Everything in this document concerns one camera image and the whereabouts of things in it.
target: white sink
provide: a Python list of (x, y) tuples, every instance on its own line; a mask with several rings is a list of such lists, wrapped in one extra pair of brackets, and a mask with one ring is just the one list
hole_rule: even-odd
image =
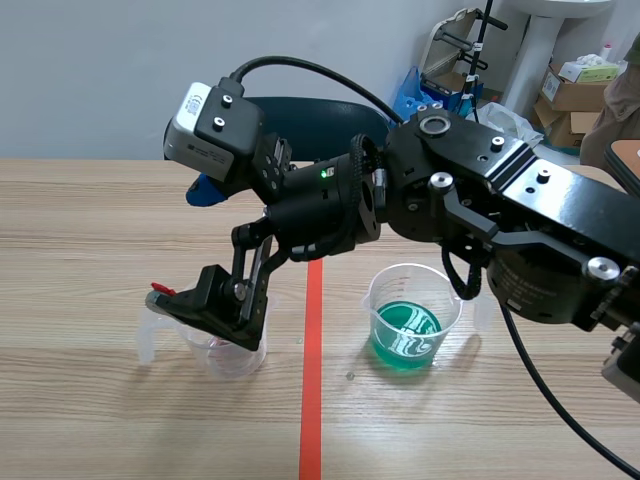
[[(531, 22), (502, 97), (502, 104), (518, 115), (528, 116), (540, 90), (564, 19), (598, 15), (613, 5), (614, 1), (507, 0), (514, 8), (531, 15)], [(581, 55), (589, 53), (598, 52), (580, 52)]]
[(555, 18), (593, 17), (612, 3), (612, 0), (511, 0), (511, 5), (524, 13)]

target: red clip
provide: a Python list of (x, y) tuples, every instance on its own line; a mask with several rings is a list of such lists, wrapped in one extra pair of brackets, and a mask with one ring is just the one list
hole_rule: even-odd
[(156, 292), (164, 293), (165, 295), (169, 295), (170, 297), (173, 297), (176, 294), (175, 290), (155, 282), (151, 282), (151, 288), (153, 288)]

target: tissue box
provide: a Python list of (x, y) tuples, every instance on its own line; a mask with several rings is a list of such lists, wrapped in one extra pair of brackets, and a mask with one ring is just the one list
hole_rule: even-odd
[(589, 66), (566, 62), (560, 69), (559, 75), (573, 83), (607, 82), (618, 75), (618, 65), (606, 63)]

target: clear plastic cup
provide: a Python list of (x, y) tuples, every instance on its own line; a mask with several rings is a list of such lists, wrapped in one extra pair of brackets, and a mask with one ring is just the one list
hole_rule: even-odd
[(214, 377), (238, 378), (253, 373), (264, 361), (267, 355), (266, 326), (265, 318), (265, 330), (255, 352), (187, 325), (178, 324), (177, 330), (187, 342), (198, 367)]
[(431, 365), (463, 302), (449, 279), (434, 268), (402, 263), (371, 281), (362, 306), (371, 318), (371, 343), (378, 356), (399, 369)]
[(136, 334), (138, 359), (141, 365), (150, 364), (155, 358), (154, 334), (158, 329), (173, 329), (186, 342), (196, 359), (196, 365), (217, 378), (239, 378), (250, 375), (262, 364), (267, 355), (267, 321), (277, 300), (269, 298), (265, 327), (258, 350), (252, 352), (227, 342), (210, 333), (197, 330), (177, 320), (155, 313), (148, 308), (140, 311), (140, 326)]

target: robotic arm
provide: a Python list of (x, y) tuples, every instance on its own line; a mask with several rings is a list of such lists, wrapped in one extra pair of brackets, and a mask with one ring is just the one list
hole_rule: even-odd
[[(271, 63), (294, 64), (278, 58)], [(231, 272), (204, 267), (192, 290), (151, 292), (150, 308), (256, 350), (277, 268), (351, 251), (377, 240), (388, 223), (409, 240), (442, 247), (445, 271), (464, 300), (480, 292), (484, 268), (499, 303), (523, 318), (585, 331), (598, 323), (627, 328), (603, 374), (640, 402), (638, 200), (439, 105), (398, 122), (384, 147), (358, 135), (345, 155), (296, 168), (286, 139), (263, 134), (264, 113), (243, 98), (240, 70), (213, 88), (191, 86), (164, 151), (202, 172), (192, 188), (210, 188), (220, 201), (252, 189), (263, 216), (233, 229)], [(466, 281), (451, 254), (469, 264)]]

